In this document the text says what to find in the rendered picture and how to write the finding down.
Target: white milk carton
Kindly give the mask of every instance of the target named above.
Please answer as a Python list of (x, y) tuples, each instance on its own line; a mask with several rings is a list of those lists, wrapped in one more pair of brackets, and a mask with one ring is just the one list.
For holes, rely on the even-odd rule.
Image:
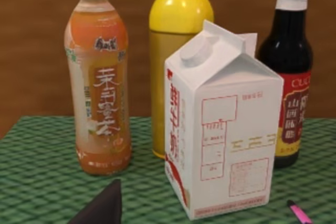
[(191, 220), (269, 200), (283, 79), (247, 44), (205, 21), (165, 62), (165, 172)]

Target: pen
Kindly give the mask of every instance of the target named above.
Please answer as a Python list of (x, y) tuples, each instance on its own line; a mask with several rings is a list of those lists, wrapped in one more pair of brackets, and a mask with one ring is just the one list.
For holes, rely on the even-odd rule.
[(305, 212), (303, 212), (303, 210), (299, 208), (294, 201), (287, 200), (287, 206), (293, 211), (302, 224), (313, 224)]

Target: vinegar bottle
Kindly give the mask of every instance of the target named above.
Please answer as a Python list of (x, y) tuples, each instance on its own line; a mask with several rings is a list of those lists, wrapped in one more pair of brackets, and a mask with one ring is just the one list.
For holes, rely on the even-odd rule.
[(108, 0), (80, 0), (65, 31), (82, 169), (107, 175), (131, 157), (126, 28)]
[(273, 27), (257, 58), (284, 79), (275, 168), (299, 156), (313, 54), (306, 38), (308, 0), (277, 0)]
[(214, 21), (209, 0), (155, 0), (150, 12), (153, 152), (164, 158), (164, 62)]

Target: table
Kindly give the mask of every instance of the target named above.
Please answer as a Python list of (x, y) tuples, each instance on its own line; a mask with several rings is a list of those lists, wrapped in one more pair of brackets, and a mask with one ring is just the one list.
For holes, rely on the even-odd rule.
[[(94, 177), (75, 155), (72, 117), (25, 116), (0, 141), (0, 223), (64, 224), (113, 179), (122, 180), (123, 223), (189, 223), (151, 152), (149, 118), (132, 118), (133, 158), (127, 170)], [(197, 220), (208, 224), (296, 224), (287, 199), (317, 224), (336, 220), (336, 120), (307, 119), (299, 161), (276, 170), (270, 203)]]

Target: black pen tip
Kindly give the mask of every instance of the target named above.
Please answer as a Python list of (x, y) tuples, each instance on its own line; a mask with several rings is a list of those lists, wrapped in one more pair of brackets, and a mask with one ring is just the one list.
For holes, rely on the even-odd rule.
[(295, 205), (294, 201), (292, 201), (292, 200), (287, 200), (287, 206), (288, 206), (288, 207), (291, 207), (291, 206), (294, 206), (294, 205)]

